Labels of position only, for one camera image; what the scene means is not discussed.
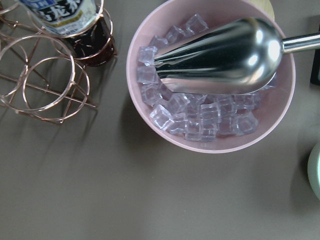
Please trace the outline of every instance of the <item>stainless steel scoop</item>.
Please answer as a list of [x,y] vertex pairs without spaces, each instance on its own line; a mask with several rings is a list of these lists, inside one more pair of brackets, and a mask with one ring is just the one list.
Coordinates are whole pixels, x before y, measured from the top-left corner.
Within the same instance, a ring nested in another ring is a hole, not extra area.
[[247,94],[269,83],[283,54],[320,48],[320,33],[282,39],[266,20],[248,17],[161,49],[154,65],[173,92]]

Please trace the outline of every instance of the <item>bottle holder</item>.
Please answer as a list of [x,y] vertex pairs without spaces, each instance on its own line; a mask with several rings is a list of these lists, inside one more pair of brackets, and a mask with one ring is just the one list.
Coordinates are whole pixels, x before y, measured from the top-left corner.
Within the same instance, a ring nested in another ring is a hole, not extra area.
[[[59,37],[39,25],[29,12],[32,26],[6,19],[7,13],[19,7],[17,4],[7,9],[0,8],[3,25],[9,23],[14,30],[33,32],[12,37],[0,29],[0,106],[54,124],[62,124],[84,106],[97,108],[90,97],[90,79],[85,69],[108,62],[117,55],[113,22],[102,7],[103,3],[102,0],[90,26],[77,34]],[[66,41],[82,35],[98,21],[107,33],[105,44],[95,54],[79,57]]]

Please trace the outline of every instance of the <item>table surface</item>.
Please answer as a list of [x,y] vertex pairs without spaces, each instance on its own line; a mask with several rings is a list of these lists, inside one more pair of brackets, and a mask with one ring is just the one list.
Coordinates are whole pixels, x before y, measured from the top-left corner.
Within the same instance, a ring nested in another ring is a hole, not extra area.
[[[0,239],[318,239],[320,201],[307,176],[320,140],[314,51],[295,53],[292,103],[266,138],[231,153],[192,152],[154,133],[127,88],[131,39],[165,1],[106,2],[119,54],[114,67],[94,69],[97,111],[57,126],[0,107]],[[271,3],[286,36],[318,30],[319,0]]]

